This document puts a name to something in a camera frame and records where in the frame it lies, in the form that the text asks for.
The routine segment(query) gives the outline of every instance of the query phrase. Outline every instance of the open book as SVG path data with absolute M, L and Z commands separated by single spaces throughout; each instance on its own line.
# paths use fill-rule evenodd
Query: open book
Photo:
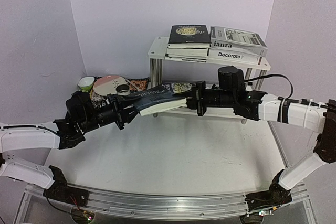
M 142 97 L 142 99 L 133 104 L 139 111 L 140 115 L 149 115 L 187 107 L 186 98 L 174 97 L 171 91 L 161 85 L 152 89 L 134 93 L 132 96 Z

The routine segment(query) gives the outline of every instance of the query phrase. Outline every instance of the black book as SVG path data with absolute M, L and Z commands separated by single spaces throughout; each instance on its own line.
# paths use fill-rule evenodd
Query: black book
M 177 25 L 170 32 L 168 48 L 208 48 L 211 45 L 205 25 Z
M 161 85 L 131 94 L 131 96 L 142 97 L 139 101 L 133 104 L 133 106 L 135 106 L 139 111 L 140 115 L 149 115 L 166 110 L 186 107 L 186 98 L 173 96 L 171 91 Z

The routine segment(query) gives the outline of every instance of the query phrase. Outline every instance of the book spine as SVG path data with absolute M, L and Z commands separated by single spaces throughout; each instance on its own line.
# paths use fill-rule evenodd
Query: book spine
M 176 57 L 164 57 L 165 60 L 174 60 L 179 62 L 197 62 L 197 63 L 206 63 L 206 60 L 204 59 L 188 59 L 188 58 L 176 58 Z
M 225 49 L 209 49 L 209 58 L 241 61 L 256 65 L 260 63 L 260 56 L 253 56 L 243 52 L 236 52 L 234 50 Z

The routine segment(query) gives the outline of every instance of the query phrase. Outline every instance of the patterned cloth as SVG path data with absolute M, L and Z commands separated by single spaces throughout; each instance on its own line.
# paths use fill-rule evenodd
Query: patterned cloth
M 95 77 L 95 82 L 102 77 Z M 149 83 L 149 78 L 143 78 L 143 79 L 128 79 L 134 86 L 136 86 L 139 91 L 146 90 L 148 87 Z M 138 92 L 134 87 L 132 87 L 129 83 L 128 85 L 130 86 L 130 91 L 131 93 L 133 92 Z M 97 93 L 94 92 L 93 88 L 90 90 L 90 98 L 92 101 L 92 104 L 95 108 L 100 108 L 105 105 L 107 105 L 107 97 L 103 97 L 101 95 L 98 95 Z

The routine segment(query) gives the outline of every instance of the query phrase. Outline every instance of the shelf leg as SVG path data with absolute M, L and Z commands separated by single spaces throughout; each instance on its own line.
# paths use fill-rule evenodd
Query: shelf leg
M 252 68 L 248 68 L 247 70 L 246 70 L 246 74 L 245 74 L 245 80 L 248 80 L 248 79 L 250 79 L 250 77 L 251 77 L 251 73 L 252 73 Z M 246 124 L 246 122 L 247 122 L 247 119 L 246 118 L 244 118 L 244 119 L 242 119 L 242 124 Z
M 151 64 L 151 87 L 160 85 L 162 82 L 162 60 L 160 59 L 150 59 Z
M 267 73 L 266 70 L 262 70 L 262 71 L 260 71 L 260 75 L 259 76 L 265 76 L 266 73 Z M 257 80 L 257 84 L 256 84 L 256 87 L 254 89 L 255 90 L 260 90 L 263 82 L 264 82 L 263 79 Z

